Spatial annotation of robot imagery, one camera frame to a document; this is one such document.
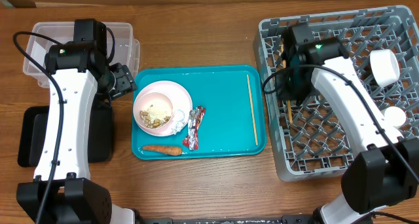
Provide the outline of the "wooden chopstick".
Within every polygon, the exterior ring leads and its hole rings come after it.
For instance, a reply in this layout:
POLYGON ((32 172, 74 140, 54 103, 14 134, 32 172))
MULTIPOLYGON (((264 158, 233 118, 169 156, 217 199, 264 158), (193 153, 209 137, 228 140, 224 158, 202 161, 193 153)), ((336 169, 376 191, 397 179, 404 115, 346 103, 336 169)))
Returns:
POLYGON ((255 122, 255 113, 254 113, 254 106, 253 106, 253 96, 252 96, 252 90, 251 90, 249 75, 246 75, 246 79, 247 79, 247 88, 248 88, 248 94, 249 94, 249 104, 250 104, 250 109, 251 109, 251 117, 252 117, 255 145, 258 146, 259 145, 259 140, 258 140, 258 136, 257 136, 257 127, 256 127, 256 122, 255 122))
MULTIPOLYGON (((284 53, 284 47, 283 45, 281 46, 281 54, 284 53)), ((285 69, 286 68, 286 61, 285 61, 285 57, 281 57, 282 58, 282 66, 285 69)), ((291 108, 291 101, 287 100, 287 113, 288 113, 288 118, 289 118, 289 124, 292 125, 293 124, 293 115, 292 115, 292 108, 291 108)))

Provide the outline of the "pink bowl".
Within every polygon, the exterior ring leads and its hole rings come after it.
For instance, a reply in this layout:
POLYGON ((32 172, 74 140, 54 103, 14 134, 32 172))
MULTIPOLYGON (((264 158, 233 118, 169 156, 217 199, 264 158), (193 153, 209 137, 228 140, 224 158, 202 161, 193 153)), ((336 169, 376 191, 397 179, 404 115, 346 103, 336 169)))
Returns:
POLYGON ((172 119, 173 104, 163 93, 138 95, 134 101, 133 115, 141 128, 158 130, 167 126, 172 119))

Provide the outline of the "food scraps rice and nuts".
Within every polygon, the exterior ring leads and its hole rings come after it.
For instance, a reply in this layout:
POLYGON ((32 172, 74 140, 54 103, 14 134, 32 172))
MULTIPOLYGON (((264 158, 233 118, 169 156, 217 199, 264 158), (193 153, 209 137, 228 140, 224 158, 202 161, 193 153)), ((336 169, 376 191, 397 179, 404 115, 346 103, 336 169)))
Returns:
POLYGON ((172 109, 167 105, 151 104, 144 107, 139 115, 146 128, 161 128, 172 117, 172 109))

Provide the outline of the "pink round plate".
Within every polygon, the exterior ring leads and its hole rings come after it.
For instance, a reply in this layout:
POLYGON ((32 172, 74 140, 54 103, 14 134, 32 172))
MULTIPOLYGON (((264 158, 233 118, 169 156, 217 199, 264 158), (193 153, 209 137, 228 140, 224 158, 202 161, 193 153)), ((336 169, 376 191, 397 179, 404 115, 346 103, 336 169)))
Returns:
MULTIPOLYGON (((172 101, 172 104, 173 104, 173 114, 178 109, 182 110, 185 113, 185 125, 187 124, 187 121, 189 118, 189 112, 192 110, 192 98, 183 86, 173 81, 157 81, 157 82, 148 84, 144 89, 142 89, 139 92, 138 95, 142 96, 150 92, 163 93, 167 97, 169 97, 169 99, 172 101)), ((172 122, 173 122, 173 119, 170 120, 167 126, 158 130, 148 130, 145 128, 141 128, 140 126, 139 127, 144 132, 152 136, 159 136, 159 137, 171 136, 173 135, 172 129, 171 129, 172 122)))

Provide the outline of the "white tissue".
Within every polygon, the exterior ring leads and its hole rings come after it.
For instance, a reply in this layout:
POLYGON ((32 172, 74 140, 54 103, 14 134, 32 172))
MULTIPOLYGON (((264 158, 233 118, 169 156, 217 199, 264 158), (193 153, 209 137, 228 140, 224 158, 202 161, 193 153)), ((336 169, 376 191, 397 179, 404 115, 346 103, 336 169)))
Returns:
POLYGON ((185 113, 182 110, 178 109, 173 114, 172 119, 173 119, 173 122, 171 125, 172 134, 176 135, 185 126, 185 113))

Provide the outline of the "red silver snack wrapper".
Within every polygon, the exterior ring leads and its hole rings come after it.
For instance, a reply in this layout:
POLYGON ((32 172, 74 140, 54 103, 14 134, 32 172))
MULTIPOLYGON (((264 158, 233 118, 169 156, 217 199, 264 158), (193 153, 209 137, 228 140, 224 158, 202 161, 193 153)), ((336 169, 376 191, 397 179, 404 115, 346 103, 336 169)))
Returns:
POLYGON ((194 151, 199 148, 198 129, 206 114, 206 108, 199 105, 189 112, 187 136, 183 139, 183 145, 194 151))

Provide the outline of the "white bowl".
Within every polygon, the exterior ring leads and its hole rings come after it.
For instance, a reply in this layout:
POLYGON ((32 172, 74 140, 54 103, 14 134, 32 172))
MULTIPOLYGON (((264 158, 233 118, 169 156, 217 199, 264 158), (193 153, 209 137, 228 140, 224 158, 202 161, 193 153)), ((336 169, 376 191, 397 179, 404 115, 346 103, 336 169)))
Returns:
POLYGON ((378 86, 384 88, 399 80, 399 64, 391 50, 373 50, 369 59, 373 77, 378 86))

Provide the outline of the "white cup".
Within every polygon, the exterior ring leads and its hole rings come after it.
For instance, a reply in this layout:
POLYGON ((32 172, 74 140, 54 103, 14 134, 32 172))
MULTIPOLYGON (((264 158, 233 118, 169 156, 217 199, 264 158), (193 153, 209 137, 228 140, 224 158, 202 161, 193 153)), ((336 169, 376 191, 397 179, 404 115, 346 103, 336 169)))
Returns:
POLYGON ((385 119, 394 127, 394 128, 401 128, 406 120, 407 116, 405 112, 396 106, 390 106, 383 110, 381 110, 385 119))

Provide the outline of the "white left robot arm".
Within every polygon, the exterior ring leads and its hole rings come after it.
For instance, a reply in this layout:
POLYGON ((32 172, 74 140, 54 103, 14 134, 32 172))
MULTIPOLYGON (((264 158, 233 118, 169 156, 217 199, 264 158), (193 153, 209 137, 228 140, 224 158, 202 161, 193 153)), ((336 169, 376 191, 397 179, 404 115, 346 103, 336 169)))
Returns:
POLYGON ((136 90, 126 65, 107 49, 113 32, 94 19, 75 21, 73 39, 54 41, 39 70, 48 78, 50 105, 43 154, 33 181, 20 183, 16 199, 36 223, 141 223, 135 209, 112 203, 90 179, 88 137, 95 100, 112 101, 136 90))

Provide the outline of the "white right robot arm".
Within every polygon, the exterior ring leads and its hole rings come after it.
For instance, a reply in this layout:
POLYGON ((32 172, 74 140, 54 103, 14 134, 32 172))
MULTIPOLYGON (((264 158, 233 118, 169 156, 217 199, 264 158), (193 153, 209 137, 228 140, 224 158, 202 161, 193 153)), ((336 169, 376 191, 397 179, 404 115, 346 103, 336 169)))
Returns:
POLYGON ((314 91, 329 103, 354 152, 341 178, 341 194, 317 208, 313 223, 368 223, 380 209, 413 198, 418 190, 418 139, 405 139, 363 87, 336 37, 315 40, 307 24, 282 31, 275 92, 301 104, 314 91))

